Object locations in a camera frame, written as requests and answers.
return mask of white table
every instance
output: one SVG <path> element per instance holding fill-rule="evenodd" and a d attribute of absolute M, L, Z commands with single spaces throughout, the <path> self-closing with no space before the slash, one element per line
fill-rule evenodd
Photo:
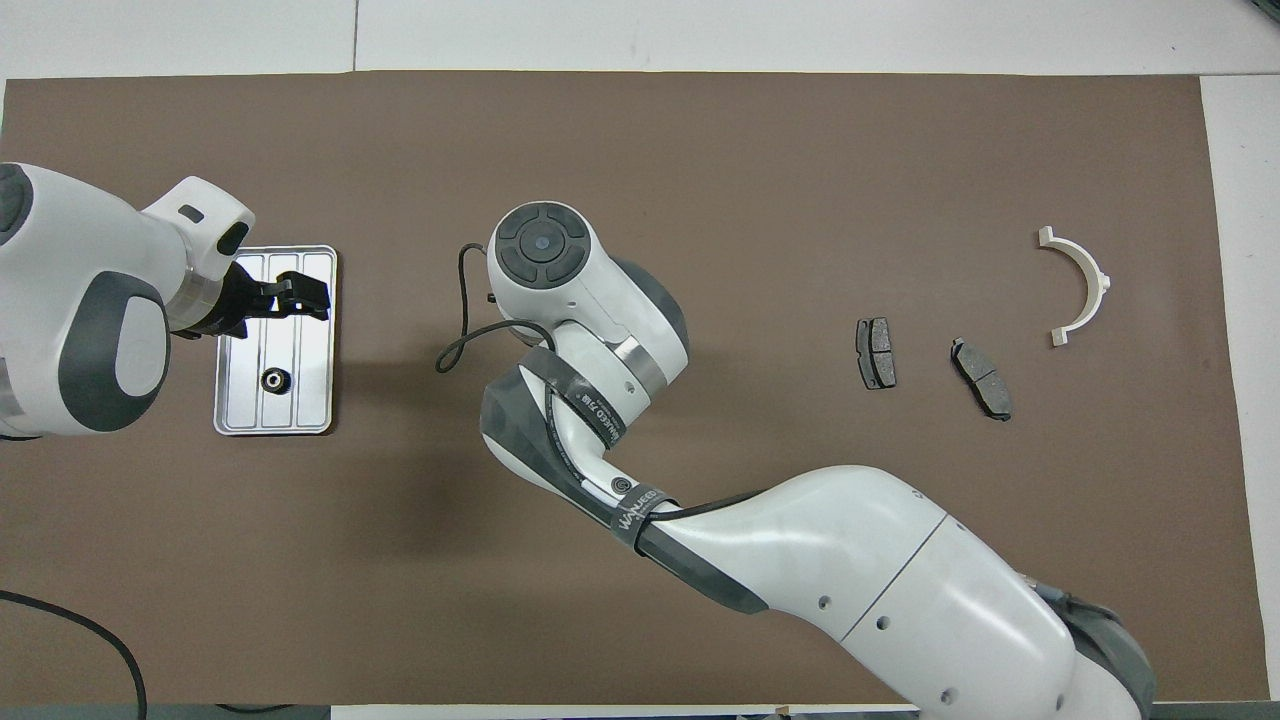
<path fill-rule="evenodd" d="M 1203 76 L 1267 669 L 1280 698 L 1280 23 L 1245 0 L 0 0 L 0 100 L 5 78 L 372 69 Z"/>

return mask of robot control buttons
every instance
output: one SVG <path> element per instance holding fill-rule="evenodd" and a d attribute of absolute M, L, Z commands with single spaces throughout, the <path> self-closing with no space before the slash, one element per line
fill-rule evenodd
<path fill-rule="evenodd" d="M 516 283 L 550 290 L 572 279 L 591 252 L 586 220 L 558 202 L 527 202 L 498 223 L 498 265 Z"/>

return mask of metal tray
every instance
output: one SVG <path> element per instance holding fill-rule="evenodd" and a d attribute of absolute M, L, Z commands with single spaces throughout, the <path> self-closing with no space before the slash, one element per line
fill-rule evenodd
<path fill-rule="evenodd" d="M 218 338 L 214 429 L 224 436 L 319 434 L 333 421 L 334 328 L 338 319 L 338 254 L 328 245 L 244 247 L 236 261 L 253 279 L 274 282 L 297 270 L 329 283 L 329 319 L 292 316 L 246 320 L 248 337 Z M 262 389 L 262 374 L 292 375 L 288 392 Z"/>

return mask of velcro strap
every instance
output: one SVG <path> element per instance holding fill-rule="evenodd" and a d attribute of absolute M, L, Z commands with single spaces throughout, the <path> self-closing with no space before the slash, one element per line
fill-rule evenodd
<path fill-rule="evenodd" d="M 604 398 L 604 395 L 550 350 L 545 347 L 530 348 L 520 359 L 520 365 L 549 384 L 556 395 L 561 396 L 573 409 L 573 413 L 591 428 L 595 437 L 600 438 L 605 450 L 618 445 L 622 436 L 626 434 L 626 423 L 622 421 L 622 416 L 613 409 L 613 405 Z"/>
<path fill-rule="evenodd" d="M 627 491 L 627 495 L 622 496 L 618 506 L 613 509 L 613 519 L 609 521 L 609 530 L 613 533 L 613 537 L 618 538 L 622 544 L 635 550 L 636 542 L 640 539 L 640 530 L 644 529 L 649 514 L 662 501 L 668 498 L 667 493 L 653 486 L 636 483 L 635 487 Z"/>

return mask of white plastic bracket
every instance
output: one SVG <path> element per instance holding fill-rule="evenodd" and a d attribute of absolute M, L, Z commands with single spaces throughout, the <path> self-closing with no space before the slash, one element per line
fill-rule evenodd
<path fill-rule="evenodd" d="M 1085 323 L 1093 319 L 1098 307 L 1102 306 L 1102 296 L 1111 290 L 1111 278 L 1107 277 L 1101 268 L 1098 268 L 1097 260 L 1089 255 L 1088 250 L 1080 247 L 1070 240 L 1066 240 L 1065 237 L 1053 237 L 1052 225 L 1044 225 L 1039 229 L 1039 246 L 1057 250 L 1066 254 L 1066 256 L 1071 260 L 1075 260 L 1075 264 L 1080 266 L 1080 272 L 1084 273 L 1084 282 L 1088 286 L 1084 299 L 1084 309 L 1080 310 L 1080 315 L 1075 318 L 1070 325 L 1053 328 L 1048 332 L 1050 337 L 1053 338 L 1053 347 L 1057 347 L 1060 345 L 1066 345 L 1066 333 L 1073 333 L 1080 329 Z"/>

